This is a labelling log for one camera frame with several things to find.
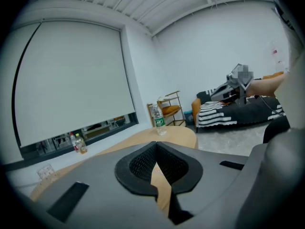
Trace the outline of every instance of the gray floor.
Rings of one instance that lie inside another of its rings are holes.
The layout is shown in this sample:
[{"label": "gray floor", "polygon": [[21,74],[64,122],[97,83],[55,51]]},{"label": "gray floor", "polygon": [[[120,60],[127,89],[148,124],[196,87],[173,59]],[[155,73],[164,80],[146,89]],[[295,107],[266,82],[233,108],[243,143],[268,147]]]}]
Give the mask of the gray floor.
[{"label": "gray floor", "polygon": [[263,142],[269,122],[249,126],[211,126],[199,128],[199,149],[225,154],[249,156],[252,148]]}]

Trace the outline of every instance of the wooden tabletop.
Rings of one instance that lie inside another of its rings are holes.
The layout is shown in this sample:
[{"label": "wooden tabletop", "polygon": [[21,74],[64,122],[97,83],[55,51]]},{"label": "wooden tabletop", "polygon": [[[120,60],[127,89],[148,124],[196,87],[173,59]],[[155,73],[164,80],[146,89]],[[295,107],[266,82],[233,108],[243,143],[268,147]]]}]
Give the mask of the wooden tabletop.
[{"label": "wooden tabletop", "polygon": [[[117,151],[126,147],[130,147],[133,145],[138,145],[142,143],[147,143],[151,141],[163,141],[163,142],[170,142],[178,145],[182,145],[189,148],[197,148],[198,149],[198,140],[195,133],[186,127],[182,126],[167,126],[167,133],[163,136],[157,134],[155,128],[150,128],[137,134],[130,136],[129,138],[125,139],[124,141],[96,154],[102,155],[107,154],[109,152]],[[58,180],[59,178],[63,177],[75,167],[79,166],[83,161],[76,163],[74,165],[65,167],[60,169],[47,177],[46,179],[42,180],[40,184],[38,184],[35,189],[31,193],[31,199],[33,201],[37,201],[38,197],[41,193],[54,181]],[[162,174],[159,166],[156,164],[152,171],[152,180],[151,184],[158,188],[158,200],[157,204],[159,208],[163,211],[163,213],[167,216],[169,211],[169,204],[171,198],[171,186],[165,179],[164,175]]]}]

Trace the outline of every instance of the cable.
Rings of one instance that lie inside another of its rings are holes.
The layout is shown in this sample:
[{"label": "cable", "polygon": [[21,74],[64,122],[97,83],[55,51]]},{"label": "cable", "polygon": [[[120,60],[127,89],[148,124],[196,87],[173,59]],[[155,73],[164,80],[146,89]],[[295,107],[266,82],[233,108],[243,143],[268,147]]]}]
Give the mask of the cable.
[{"label": "cable", "polygon": [[281,113],[279,113],[279,112],[277,112],[276,110],[272,109],[272,108],[267,104],[267,102],[265,101],[265,99],[264,99],[262,96],[260,96],[260,97],[261,97],[262,101],[265,103],[265,105],[266,105],[271,111],[275,112],[276,114],[278,114],[278,115],[280,115],[280,116],[283,116]]}]

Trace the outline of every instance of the person's arm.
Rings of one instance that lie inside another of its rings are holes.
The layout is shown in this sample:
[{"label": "person's arm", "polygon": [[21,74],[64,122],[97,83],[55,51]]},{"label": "person's arm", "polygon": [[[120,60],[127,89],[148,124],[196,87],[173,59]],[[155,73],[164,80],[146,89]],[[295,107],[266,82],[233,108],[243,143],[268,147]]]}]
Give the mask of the person's arm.
[{"label": "person's arm", "polygon": [[271,79],[252,81],[247,89],[247,97],[252,95],[274,97],[276,89],[283,82],[284,78],[285,74],[282,74]]}]

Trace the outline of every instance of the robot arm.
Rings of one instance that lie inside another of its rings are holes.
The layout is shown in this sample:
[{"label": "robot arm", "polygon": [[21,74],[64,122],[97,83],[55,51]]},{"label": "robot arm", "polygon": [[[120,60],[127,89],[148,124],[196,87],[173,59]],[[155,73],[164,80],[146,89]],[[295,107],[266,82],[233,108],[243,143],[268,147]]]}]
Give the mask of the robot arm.
[{"label": "robot arm", "polygon": [[248,65],[238,64],[227,75],[227,82],[220,85],[211,95],[212,101],[236,102],[246,104],[246,90],[253,81],[253,72]]}]

